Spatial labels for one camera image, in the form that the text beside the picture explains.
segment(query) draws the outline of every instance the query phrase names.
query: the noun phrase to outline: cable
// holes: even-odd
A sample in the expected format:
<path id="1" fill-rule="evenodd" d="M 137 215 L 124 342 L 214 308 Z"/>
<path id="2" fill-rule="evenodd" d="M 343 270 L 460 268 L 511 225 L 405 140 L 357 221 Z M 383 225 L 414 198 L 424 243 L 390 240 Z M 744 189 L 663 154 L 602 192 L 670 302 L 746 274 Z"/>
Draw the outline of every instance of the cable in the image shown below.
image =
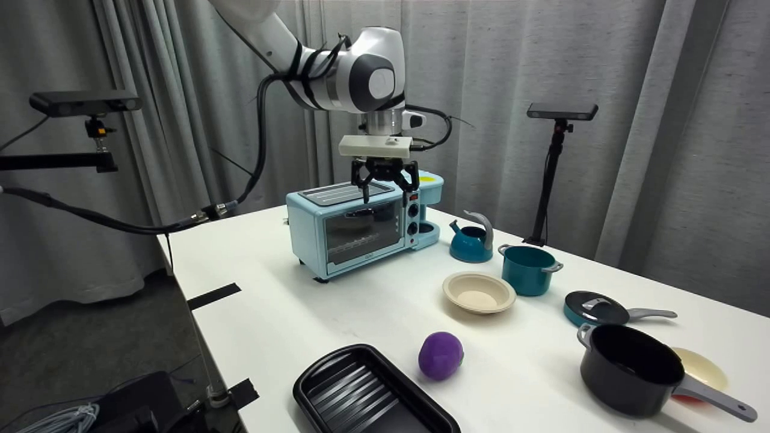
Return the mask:
<path id="1" fill-rule="evenodd" d="M 128 221 L 120 221 L 120 218 L 110 218 L 106 215 L 98 215 L 95 210 L 83 210 L 83 207 L 72 207 L 67 201 L 61 201 L 45 192 L 39 192 L 39 189 L 26 189 L 26 188 L 3 188 L 0 185 L 0 195 L 13 195 L 13 198 L 23 198 L 23 200 L 30 200 L 30 201 L 37 201 L 41 207 L 51 207 L 51 210 L 59 210 L 59 212 L 67 212 L 67 215 L 75 215 L 80 218 L 86 218 L 86 221 L 95 221 L 95 223 L 102 223 L 102 225 L 109 225 L 109 229 L 115 229 L 115 230 L 125 230 L 125 234 L 136 234 L 136 236 L 159 236 L 159 234 L 177 234 L 177 230 L 186 230 L 191 225 L 198 225 L 202 223 L 202 218 L 186 218 L 186 221 L 177 221 L 177 223 L 169 223 L 169 225 L 136 225 L 136 223 L 128 223 Z"/>
<path id="2" fill-rule="evenodd" d="M 217 147 L 209 144 L 209 150 L 213 150 L 213 154 L 217 154 L 219 158 L 223 158 L 223 162 L 228 162 L 232 166 L 237 166 L 242 172 L 255 175 L 252 170 L 248 170 L 246 166 L 242 166 L 238 162 L 233 162 L 232 157 L 222 154 Z"/>
<path id="3" fill-rule="evenodd" d="M 49 115 L 41 117 L 39 123 L 35 123 L 31 128 L 23 129 L 20 135 L 15 135 L 13 140 L 0 144 L 0 154 L 13 147 L 15 142 L 20 142 L 23 138 L 31 135 L 35 129 L 39 129 L 44 123 L 49 123 Z"/>
<path id="4" fill-rule="evenodd" d="M 320 69 L 316 76 L 311 76 L 311 82 L 327 76 L 327 75 L 333 73 L 338 57 L 339 57 L 339 50 L 343 50 L 343 47 L 349 47 L 349 45 L 352 45 L 352 39 L 339 34 L 339 40 L 334 44 L 334 47 L 329 50 L 329 55 L 317 65 L 317 68 L 322 68 L 322 69 Z"/>
<path id="5" fill-rule="evenodd" d="M 414 138 L 414 142 L 420 142 L 420 147 L 411 147 L 411 152 L 428 152 L 428 150 L 433 150 L 433 147 L 441 147 L 441 144 L 446 144 L 451 138 L 452 138 L 452 120 L 456 120 L 456 115 L 447 115 L 447 112 L 442 112 L 442 111 L 436 111 L 436 108 L 428 108 L 428 106 L 414 106 L 414 104 L 408 104 L 408 111 L 422 111 L 422 112 L 432 112 L 432 115 L 436 115 L 436 117 L 441 117 L 446 124 L 447 124 L 447 129 L 442 132 L 442 138 L 441 140 L 424 140 L 424 138 Z"/>
<path id="6" fill-rule="evenodd" d="M 246 201 L 246 198 L 252 192 L 252 188 L 258 185 L 258 181 L 263 177 L 263 170 L 264 170 L 264 158 L 268 158 L 268 123 L 264 123 L 264 94 L 269 88 L 269 83 L 279 82 L 279 80 L 287 80 L 284 75 L 269 75 L 260 82 L 258 86 L 258 162 L 255 162 L 255 169 L 252 169 L 252 175 L 248 177 L 244 192 L 238 195 L 238 205 Z"/>

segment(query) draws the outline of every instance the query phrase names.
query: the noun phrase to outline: saucepan handle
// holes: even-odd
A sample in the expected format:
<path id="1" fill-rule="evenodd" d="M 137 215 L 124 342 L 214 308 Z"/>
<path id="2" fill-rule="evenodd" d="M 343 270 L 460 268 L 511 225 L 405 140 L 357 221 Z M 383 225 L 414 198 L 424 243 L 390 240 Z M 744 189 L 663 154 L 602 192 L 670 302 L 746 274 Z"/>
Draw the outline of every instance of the saucepan handle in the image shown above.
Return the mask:
<path id="1" fill-rule="evenodd" d="M 594 331 L 594 324 L 583 323 L 583 324 L 578 328 L 578 342 L 580 342 L 583 346 L 590 346 L 593 331 Z"/>
<path id="2" fill-rule="evenodd" d="M 720 407 L 722 412 L 735 414 L 737 418 L 744 418 L 746 423 L 753 423 L 759 417 L 756 408 L 749 407 L 746 401 L 722 395 L 720 389 L 695 379 L 693 375 L 683 375 L 675 395 L 699 396 L 704 401 Z"/>

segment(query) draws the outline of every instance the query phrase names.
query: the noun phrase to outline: floor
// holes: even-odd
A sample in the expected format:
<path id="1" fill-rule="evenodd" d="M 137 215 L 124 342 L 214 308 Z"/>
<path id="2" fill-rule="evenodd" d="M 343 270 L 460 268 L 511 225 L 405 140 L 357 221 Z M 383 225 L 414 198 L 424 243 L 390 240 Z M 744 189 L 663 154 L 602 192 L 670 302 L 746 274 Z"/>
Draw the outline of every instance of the floor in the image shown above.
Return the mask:
<path id="1" fill-rule="evenodd" d="M 133 299 L 59 302 L 0 329 L 0 433 L 91 401 L 154 373 L 171 373 L 180 405 L 222 377 L 174 278 L 154 274 Z M 213 430 L 232 430 L 233 414 L 213 414 Z"/>

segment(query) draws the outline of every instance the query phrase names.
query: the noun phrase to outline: purple ball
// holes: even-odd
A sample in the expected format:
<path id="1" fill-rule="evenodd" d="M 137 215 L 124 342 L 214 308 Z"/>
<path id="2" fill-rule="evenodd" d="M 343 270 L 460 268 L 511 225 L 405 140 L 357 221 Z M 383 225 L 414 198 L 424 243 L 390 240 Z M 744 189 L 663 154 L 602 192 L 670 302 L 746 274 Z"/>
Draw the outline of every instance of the purple ball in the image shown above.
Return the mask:
<path id="1" fill-rule="evenodd" d="M 420 367 L 433 379 L 446 379 L 460 367 L 463 355 L 463 343 L 456 334 L 436 331 L 420 351 Z"/>

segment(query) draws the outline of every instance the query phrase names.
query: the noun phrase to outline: black saucepan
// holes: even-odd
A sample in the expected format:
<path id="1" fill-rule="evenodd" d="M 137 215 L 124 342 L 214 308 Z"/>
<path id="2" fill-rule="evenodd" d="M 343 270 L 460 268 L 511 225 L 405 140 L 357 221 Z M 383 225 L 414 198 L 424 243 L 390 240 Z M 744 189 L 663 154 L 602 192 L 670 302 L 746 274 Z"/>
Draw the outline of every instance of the black saucepan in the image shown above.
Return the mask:
<path id="1" fill-rule="evenodd" d="M 744 420 L 756 420 L 756 408 L 706 382 L 685 375 L 678 355 L 663 342 L 624 324 L 583 324 L 578 338 L 587 346 L 580 375 L 605 405 L 631 414 L 653 417 L 671 395 L 710 401 Z"/>

